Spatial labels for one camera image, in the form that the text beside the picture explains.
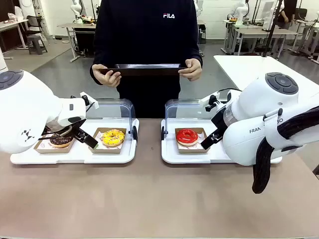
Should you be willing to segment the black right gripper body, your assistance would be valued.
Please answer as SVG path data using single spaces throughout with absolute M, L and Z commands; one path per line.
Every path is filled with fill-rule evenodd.
M 216 126 L 216 130 L 213 132 L 213 134 L 223 135 L 226 129 L 228 128 L 223 117 L 225 109 L 226 107 L 221 108 L 211 119 L 212 123 Z

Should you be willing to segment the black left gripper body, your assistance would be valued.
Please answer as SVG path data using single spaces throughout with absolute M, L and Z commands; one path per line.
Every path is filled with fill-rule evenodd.
M 67 126 L 62 126 L 58 123 L 57 119 L 46 124 L 44 128 L 44 135 L 57 134 L 59 136 L 74 136 L 77 135 L 82 129 L 80 126 L 86 119 L 76 117 L 76 121 L 69 122 L 67 120 Z

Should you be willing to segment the person's right hand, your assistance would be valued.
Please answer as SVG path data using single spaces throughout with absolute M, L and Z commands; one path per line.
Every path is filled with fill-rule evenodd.
M 109 70 L 102 64 L 94 64 L 92 71 L 95 79 L 102 85 L 115 88 L 119 85 L 121 80 L 121 73 Z

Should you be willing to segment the person's left hand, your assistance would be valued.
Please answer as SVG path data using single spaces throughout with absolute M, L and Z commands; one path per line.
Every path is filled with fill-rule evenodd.
M 185 61 L 186 68 L 178 71 L 181 77 L 187 78 L 189 81 L 196 81 L 202 73 L 202 66 L 198 59 L 191 58 Z

